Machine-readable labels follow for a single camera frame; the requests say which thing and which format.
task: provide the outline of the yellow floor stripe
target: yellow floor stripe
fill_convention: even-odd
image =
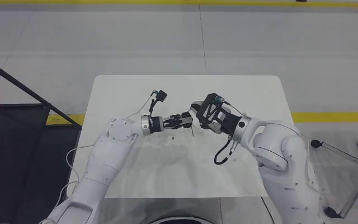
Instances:
[[[84,121],[84,114],[68,114],[70,118],[72,118],[75,122],[82,125]],[[47,118],[47,125],[52,124],[70,124],[67,120],[65,120],[63,117],[61,117],[58,114],[50,114]]]
[[[293,112],[291,113],[294,123],[356,123],[358,122],[358,112]],[[69,114],[75,122],[83,124],[84,114]],[[70,124],[58,114],[50,114],[47,125]]]
[[[358,2],[282,2],[255,0],[0,0],[0,4],[176,4],[203,6],[358,7]]]
[[[291,113],[295,123],[347,123],[358,122],[358,112]]]

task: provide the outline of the floor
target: floor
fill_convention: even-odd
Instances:
[[[270,74],[281,79],[292,112],[358,111],[357,18],[352,8],[0,6],[0,67],[66,114],[86,112],[99,74]],[[0,81],[1,104],[30,102]],[[358,124],[297,126],[356,155]],[[322,173],[324,199],[339,210],[357,167],[340,161],[334,171],[334,179]],[[107,199],[102,206],[104,223],[188,213],[214,223],[270,223],[261,198]],[[354,223],[354,211],[334,223]]]

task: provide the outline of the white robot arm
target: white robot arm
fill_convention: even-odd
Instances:
[[[299,130],[279,120],[264,122],[245,115],[233,115],[228,108],[222,107],[223,104],[230,105],[217,94],[209,94],[204,102],[191,105],[202,128],[226,133],[228,143],[233,140],[229,155],[218,162],[222,148],[214,162],[218,165],[225,163],[240,144],[257,160],[263,185],[283,224],[323,224],[319,217],[320,194],[307,183],[308,179],[310,184],[317,181],[313,171],[307,173],[306,168],[312,168],[312,165],[307,160],[308,152]],[[263,132],[253,138],[261,126],[265,127]]]
[[[152,101],[150,112],[157,101]],[[98,216],[98,206],[104,199],[112,181],[123,168],[128,154],[139,136],[149,136],[165,129],[190,128],[190,113],[172,115],[168,118],[145,115],[139,120],[129,118],[109,122],[108,128],[99,136],[89,155],[84,176],[73,194],[54,208],[42,223],[94,223]]]

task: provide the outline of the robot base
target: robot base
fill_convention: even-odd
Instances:
[[[185,217],[185,216],[176,216],[170,218],[163,218],[150,224],[213,224],[207,220],[202,218],[194,218],[194,217]]]

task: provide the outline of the white table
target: white table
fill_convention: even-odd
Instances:
[[[93,144],[111,118],[138,111],[152,89],[168,93],[164,103],[155,106],[153,116],[180,114],[193,101],[216,92],[249,116],[293,123],[281,82],[275,76],[98,76],[78,146]],[[200,133],[196,128],[194,137],[191,129],[180,128],[139,138],[106,198],[267,196],[257,162],[245,149],[238,147],[224,165],[214,164],[214,155],[226,141],[225,134]],[[74,168],[80,176],[91,149],[76,153]],[[70,181],[74,180],[72,172]]]

